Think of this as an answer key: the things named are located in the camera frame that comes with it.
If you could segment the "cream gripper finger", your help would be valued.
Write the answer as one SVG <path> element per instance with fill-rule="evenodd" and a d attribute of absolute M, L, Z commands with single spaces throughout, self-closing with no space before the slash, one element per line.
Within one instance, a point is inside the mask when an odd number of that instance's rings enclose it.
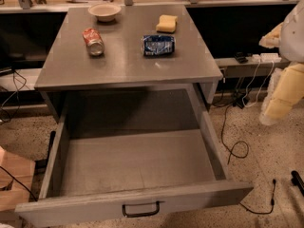
<path fill-rule="evenodd" d="M 282 23 L 278 24 L 270 32 L 262 36 L 258 44 L 264 48 L 278 48 L 280 46 L 281 29 Z"/>
<path fill-rule="evenodd" d="M 304 65 L 290 63 L 276 68 L 271 76 L 259 120 L 264 125 L 277 124 L 304 97 Z"/>

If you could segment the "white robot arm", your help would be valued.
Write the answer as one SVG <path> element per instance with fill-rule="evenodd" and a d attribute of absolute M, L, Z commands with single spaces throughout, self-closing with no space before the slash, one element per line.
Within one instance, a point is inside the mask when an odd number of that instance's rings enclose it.
<path fill-rule="evenodd" d="M 274 71 L 261 107 L 260 122 L 272 125 L 304 97 L 304 0 L 264 35 L 259 44 L 264 48 L 279 48 L 280 56 L 290 62 L 283 70 Z"/>

